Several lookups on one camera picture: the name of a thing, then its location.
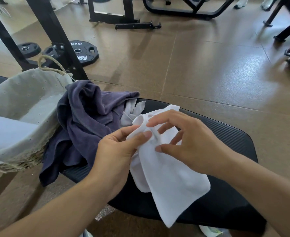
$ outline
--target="floor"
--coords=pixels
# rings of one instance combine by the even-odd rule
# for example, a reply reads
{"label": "floor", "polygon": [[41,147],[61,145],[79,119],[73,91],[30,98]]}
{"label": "floor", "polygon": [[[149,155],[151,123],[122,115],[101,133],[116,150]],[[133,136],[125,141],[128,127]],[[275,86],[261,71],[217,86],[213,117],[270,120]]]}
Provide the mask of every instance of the floor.
{"label": "floor", "polygon": [[[211,0],[204,9],[215,10],[223,1]],[[216,19],[202,21],[153,15],[142,1],[134,0],[136,17],[162,23],[154,31],[115,31],[113,25],[90,23],[87,6],[76,4],[56,15],[70,40],[97,46],[99,60],[84,69],[103,90],[137,90],[143,98],[180,105],[237,127],[253,139],[261,165],[290,179],[290,68],[283,56],[290,37],[280,46],[273,43],[273,36],[290,24],[290,15],[282,10],[273,27],[262,28],[270,12],[262,11],[260,3],[250,2],[240,10],[231,5]],[[172,0],[172,5],[181,6],[181,0]],[[122,13],[122,0],[97,4],[96,9]],[[50,45],[38,22],[12,36],[17,43],[32,41],[42,49]],[[19,72],[0,42],[0,75]],[[40,168],[0,173],[0,229],[74,185],[59,176],[44,189],[38,180]],[[97,219],[89,227],[96,237],[202,236],[196,226],[175,224],[167,229],[160,221],[109,207]],[[278,235],[269,228],[265,236]]]}

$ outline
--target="gray towel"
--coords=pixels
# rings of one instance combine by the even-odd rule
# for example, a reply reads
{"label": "gray towel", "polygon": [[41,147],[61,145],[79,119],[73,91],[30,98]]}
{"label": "gray towel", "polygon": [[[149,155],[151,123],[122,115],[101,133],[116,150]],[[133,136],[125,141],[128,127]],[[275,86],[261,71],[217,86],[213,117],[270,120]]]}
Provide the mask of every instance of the gray towel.
{"label": "gray towel", "polygon": [[77,81],[66,89],[57,104],[61,127],[43,156],[43,186],[56,180],[61,163],[73,166],[85,159],[91,169],[99,141],[120,128],[124,102],[139,97],[139,92],[101,91],[90,80]]}

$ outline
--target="15kg weight plate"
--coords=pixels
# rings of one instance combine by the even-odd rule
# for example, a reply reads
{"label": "15kg weight plate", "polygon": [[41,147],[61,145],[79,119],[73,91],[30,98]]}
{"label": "15kg weight plate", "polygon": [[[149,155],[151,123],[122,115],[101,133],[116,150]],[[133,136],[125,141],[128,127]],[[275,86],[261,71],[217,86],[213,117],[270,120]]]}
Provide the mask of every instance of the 15kg weight plate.
{"label": "15kg weight plate", "polygon": [[19,44],[18,48],[25,58],[36,56],[41,52],[40,46],[34,42],[26,42]]}
{"label": "15kg weight plate", "polygon": [[[89,42],[73,40],[70,41],[70,43],[82,66],[90,65],[99,58],[97,47],[90,44]],[[47,47],[42,52],[42,54],[49,55],[55,59],[58,55],[56,50],[52,46]]]}

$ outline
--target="woven basket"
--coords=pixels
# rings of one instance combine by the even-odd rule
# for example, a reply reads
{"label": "woven basket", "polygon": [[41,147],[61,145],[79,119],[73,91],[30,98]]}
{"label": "woven basket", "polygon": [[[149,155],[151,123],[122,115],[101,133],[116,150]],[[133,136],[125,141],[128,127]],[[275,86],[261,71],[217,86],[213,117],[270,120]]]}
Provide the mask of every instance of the woven basket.
{"label": "woven basket", "polygon": [[[61,70],[41,67],[51,59]],[[46,144],[57,127],[56,105],[73,83],[72,74],[55,59],[42,55],[39,67],[24,71],[0,84],[0,116],[37,124],[38,127],[18,143],[0,149],[0,171],[20,171],[41,163]]]}

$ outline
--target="rope handle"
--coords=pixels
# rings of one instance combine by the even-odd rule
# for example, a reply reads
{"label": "rope handle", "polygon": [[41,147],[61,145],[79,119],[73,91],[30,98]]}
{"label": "rope handle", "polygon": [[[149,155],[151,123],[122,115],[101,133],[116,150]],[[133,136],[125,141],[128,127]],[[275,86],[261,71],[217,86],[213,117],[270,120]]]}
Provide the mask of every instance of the rope handle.
{"label": "rope handle", "polygon": [[[42,67],[42,60],[45,60],[45,59],[49,59],[53,62],[55,62],[61,70],[58,70],[58,69],[54,69],[54,68],[49,68],[49,67]],[[68,75],[70,76],[70,78],[75,82],[76,80],[73,78],[73,74],[72,73],[67,73],[64,69],[64,67],[57,61],[55,60],[53,57],[49,56],[49,55],[41,55],[38,59],[38,66],[39,66],[39,69],[40,70],[43,70],[43,71],[55,71],[59,74],[61,74],[62,76],[64,75]]]}

